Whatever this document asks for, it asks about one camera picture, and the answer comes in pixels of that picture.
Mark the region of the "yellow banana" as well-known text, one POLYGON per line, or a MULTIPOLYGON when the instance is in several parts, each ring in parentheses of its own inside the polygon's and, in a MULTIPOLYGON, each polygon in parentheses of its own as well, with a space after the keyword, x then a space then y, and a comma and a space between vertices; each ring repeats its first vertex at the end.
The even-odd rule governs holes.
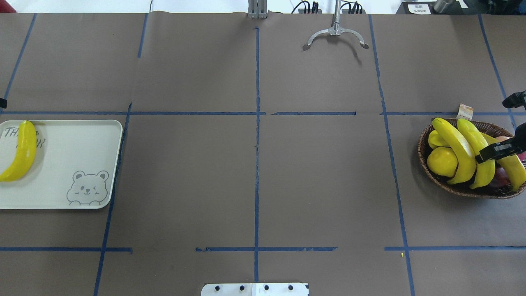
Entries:
POLYGON ((21 179, 32 167, 37 152, 37 133, 30 120, 23 120, 18 128, 16 154, 11 165, 2 172, 1 182, 21 179))
POLYGON ((448 184, 459 184, 471 180, 476 171, 475 153, 467 139, 450 122, 443 118, 432 120, 434 129, 449 144, 458 159, 455 175, 447 181, 448 184))
MULTIPOLYGON (((458 119, 457 127, 460 133, 468 141, 475 156, 479 156, 480 151, 488 146, 488 142, 485 140, 479 129, 477 129, 469 120, 464 118, 458 119)), ((494 160, 488 160, 483 163, 475 161, 475 164, 475 180, 470 185, 470 189, 487 186, 493 180, 496 172, 496 164, 494 160)))
POLYGON ((510 184, 507 186, 509 191, 517 192, 526 180, 525 168, 517 155, 504 157, 495 161, 496 167, 503 167, 509 177, 510 184))

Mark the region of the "paper tag on basket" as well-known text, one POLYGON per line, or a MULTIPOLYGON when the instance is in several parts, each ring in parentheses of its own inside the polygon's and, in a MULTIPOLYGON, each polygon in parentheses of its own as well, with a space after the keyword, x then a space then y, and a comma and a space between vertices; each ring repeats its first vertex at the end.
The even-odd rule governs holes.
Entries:
POLYGON ((460 103, 456 119, 472 120, 474 116, 474 109, 466 104, 460 103))

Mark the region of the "brown wicker basket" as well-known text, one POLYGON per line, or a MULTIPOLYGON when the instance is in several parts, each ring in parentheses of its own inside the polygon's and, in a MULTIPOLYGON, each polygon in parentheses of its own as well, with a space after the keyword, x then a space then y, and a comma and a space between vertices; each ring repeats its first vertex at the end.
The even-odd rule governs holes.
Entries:
MULTIPOLYGON (((481 133, 485 133, 491 137, 512 136, 512 133, 510 133, 507 129, 499 125, 494 125, 492 123, 477 120, 472 121, 472 123, 477 129, 479 129, 479 131, 481 131, 481 133)), ((429 182, 435 184, 435 187, 440 188, 449 194, 453 194, 459 197, 471 197, 478 199, 505 200, 510 199, 512 197, 516 197, 525 192, 525 183, 522 184, 521 187, 519 187, 516 191, 511 190, 511 184, 507 184, 506 186, 500 188, 492 188, 488 185, 486 187, 480 187, 472 190, 469 188, 469 185, 474 181, 475 176, 469 182, 466 183, 459 183, 453 185, 447 184, 447 180, 449 180, 450 178, 434 174, 428 168, 427 165, 428 156, 433 151, 432 147, 429 145, 428 137, 433 130, 434 127, 432 124, 429 124, 427 127, 424 128, 417 142, 416 153, 423 175, 426 176, 427 179, 429 179, 429 182)))

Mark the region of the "red pink apple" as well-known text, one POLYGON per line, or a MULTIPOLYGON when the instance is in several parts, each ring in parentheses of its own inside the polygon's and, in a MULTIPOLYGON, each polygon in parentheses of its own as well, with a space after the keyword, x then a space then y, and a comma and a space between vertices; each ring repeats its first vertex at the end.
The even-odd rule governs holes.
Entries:
MULTIPOLYGON (((505 141, 507 139, 509 139, 509 137, 507 137, 507 136, 498 136, 498 137, 496 137, 496 140, 498 142, 503 142, 503 141, 505 141)), ((518 156, 519 160, 522 162, 522 161, 524 161, 526 159, 526 152, 525 151, 521 152, 521 153, 517 154, 517 156, 518 156)))

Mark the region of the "dark purple fruit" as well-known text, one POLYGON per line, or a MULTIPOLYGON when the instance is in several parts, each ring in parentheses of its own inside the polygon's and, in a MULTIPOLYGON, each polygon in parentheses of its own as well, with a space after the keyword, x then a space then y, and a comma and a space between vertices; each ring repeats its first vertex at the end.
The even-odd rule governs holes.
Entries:
POLYGON ((509 184, 510 180, 505 169, 501 166, 496 167, 495 174, 492 178, 492 181, 488 184, 488 187, 496 190, 507 187, 509 184))

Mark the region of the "yellow lemon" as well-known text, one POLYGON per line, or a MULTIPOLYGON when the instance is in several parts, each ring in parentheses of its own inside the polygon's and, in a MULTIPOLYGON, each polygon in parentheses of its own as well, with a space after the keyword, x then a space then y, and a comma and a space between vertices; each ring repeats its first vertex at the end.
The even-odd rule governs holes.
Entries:
POLYGON ((437 147, 427 157, 427 167, 438 176, 453 178, 458 167, 458 158, 452 148, 437 147))

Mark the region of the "yellow green starfruit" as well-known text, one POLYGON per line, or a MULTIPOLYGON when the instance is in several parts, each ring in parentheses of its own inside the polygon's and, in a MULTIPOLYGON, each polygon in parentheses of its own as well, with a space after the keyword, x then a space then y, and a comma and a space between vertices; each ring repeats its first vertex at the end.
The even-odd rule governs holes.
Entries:
POLYGON ((429 133, 427 142, 432 150, 439 147, 450 148, 450 145, 447 143, 447 141, 436 130, 432 130, 429 133))

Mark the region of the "pale green bear tray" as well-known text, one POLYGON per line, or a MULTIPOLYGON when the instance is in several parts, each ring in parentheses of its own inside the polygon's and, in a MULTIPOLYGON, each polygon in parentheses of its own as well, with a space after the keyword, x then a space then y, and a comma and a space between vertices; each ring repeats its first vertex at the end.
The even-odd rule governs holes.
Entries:
POLYGON ((37 151, 2 182, 2 209, 100 209, 109 203, 123 134, 118 120, 34 120, 37 151))

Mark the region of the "black power strip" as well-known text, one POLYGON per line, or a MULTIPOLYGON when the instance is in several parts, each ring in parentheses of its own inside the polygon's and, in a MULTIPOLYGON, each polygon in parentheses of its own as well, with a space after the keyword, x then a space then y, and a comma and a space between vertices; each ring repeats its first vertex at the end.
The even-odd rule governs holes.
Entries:
MULTIPOLYGON (((291 14, 321 14, 322 9, 319 7, 319 2, 301 0, 291 11, 291 14)), ((357 1, 341 0, 340 13, 343 14, 364 14, 366 11, 363 6, 357 1)))

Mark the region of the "aluminium frame post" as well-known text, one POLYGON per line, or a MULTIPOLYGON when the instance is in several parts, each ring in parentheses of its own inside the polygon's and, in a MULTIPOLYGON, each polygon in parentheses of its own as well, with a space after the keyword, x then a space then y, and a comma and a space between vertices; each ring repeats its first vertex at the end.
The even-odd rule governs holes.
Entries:
POLYGON ((268 0, 248 0, 248 19, 266 19, 268 0))

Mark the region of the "white metal base plate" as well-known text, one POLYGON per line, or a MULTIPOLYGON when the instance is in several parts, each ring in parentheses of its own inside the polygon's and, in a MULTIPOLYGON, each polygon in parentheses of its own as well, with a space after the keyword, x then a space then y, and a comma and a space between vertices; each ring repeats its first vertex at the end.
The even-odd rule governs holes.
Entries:
POLYGON ((299 282, 211 283, 201 289, 201 296, 309 296, 309 286, 299 282))

